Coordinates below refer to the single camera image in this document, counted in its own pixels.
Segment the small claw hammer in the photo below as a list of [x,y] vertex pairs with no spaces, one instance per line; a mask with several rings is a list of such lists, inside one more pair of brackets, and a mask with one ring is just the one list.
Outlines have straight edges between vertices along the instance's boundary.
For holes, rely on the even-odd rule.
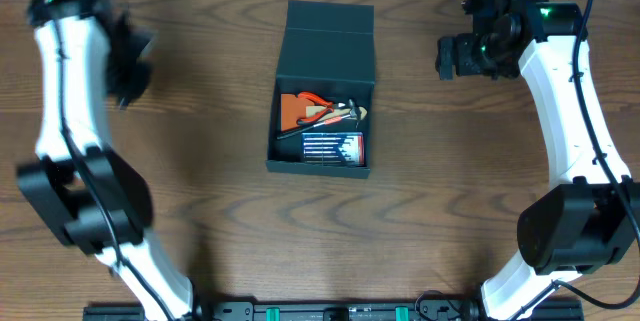
[[323,118],[311,124],[304,124],[290,131],[282,132],[276,136],[276,139],[277,140],[287,139],[287,138],[302,134],[304,132],[311,131],[315,128],[320,128],[323,126],[339,123],[343,120],[355,120],[356,123],[359,123],[362,119],[363,119],[362,108],[356,105],[353,100],[349,100],[347,111],[342,111],[340,114],[336,114],[328,118]]

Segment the dark green storage box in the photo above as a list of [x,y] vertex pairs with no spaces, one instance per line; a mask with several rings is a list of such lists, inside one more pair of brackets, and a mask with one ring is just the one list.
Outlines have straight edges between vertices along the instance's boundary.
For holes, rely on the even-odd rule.
[[266,166],[271,172],[366,179],[369,156],[360,166],[329,160],[308,162],[303,137],[279,140],[283,94],[313,93],[335,104],[352,100],[369,111],[376,82],[374,8],[291,0],[276,68]]

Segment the orange scraper with wooden handle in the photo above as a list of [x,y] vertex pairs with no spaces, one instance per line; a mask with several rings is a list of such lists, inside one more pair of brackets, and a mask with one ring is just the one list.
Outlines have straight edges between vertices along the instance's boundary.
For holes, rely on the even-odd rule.
[[[304,110],[303,102],[299,101],[296,95],[297,94],[282,94],[280,97],[280,130],[282,132],[299,127],[300,125],[297,124],[299,118],[313,114],[317,110],[317,107],[308,107],[307,110]],[[356,104],[354,99],[348,99],[344,102],[331,101],[334,103],[334,110],[324,115],[321,119],[340,114],[342,111],[347,111],[349,100],[353,100]],[[365,118],[367,110],[362,106],[360,107],[362,108],[363,118]]]

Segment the red black handled pliers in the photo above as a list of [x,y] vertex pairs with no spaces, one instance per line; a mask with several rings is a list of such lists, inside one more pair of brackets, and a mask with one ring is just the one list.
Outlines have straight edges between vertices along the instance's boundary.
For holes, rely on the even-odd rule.
[[333,102],[327,101],[311,92],[300,92],[296,95],[296,98],[303,102],[304,110],[307,110],[308,107],[317,107],[313,114],[305,115],[297,120],[297,124],[300,126],[315,123],[334,110]]

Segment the blue precision screwdriver set case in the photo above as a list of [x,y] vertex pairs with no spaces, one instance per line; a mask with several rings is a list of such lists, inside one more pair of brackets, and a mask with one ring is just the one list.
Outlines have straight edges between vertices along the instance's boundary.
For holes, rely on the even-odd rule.
[[364,136],[361,132],[303,133],[302,158],[305,163],[362,167]]

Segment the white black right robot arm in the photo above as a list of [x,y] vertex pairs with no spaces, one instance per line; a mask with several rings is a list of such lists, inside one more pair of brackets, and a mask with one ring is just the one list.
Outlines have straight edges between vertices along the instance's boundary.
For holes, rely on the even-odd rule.
[[436,70],[522,78],[533,97],[549,189],[517,223],[517,251],[458,310],[462,320],[564,319],[551,295],[619,262],[639,242],[639,185],[617,151],[591,75],[589,6],[464,0],[469,33],[442,37]]

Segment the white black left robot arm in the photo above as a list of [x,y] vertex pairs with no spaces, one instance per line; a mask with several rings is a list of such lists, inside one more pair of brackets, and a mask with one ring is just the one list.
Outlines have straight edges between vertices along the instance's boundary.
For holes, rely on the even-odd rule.
[[105,101],[128,107],[149,85],[152,37],[112,0],[31,0],[42,61],[43,114],[24,197],[56,239],[95,257],[129,287],[146,320],[201,320],[190,279],[155,235],[144,178],[113,148]]

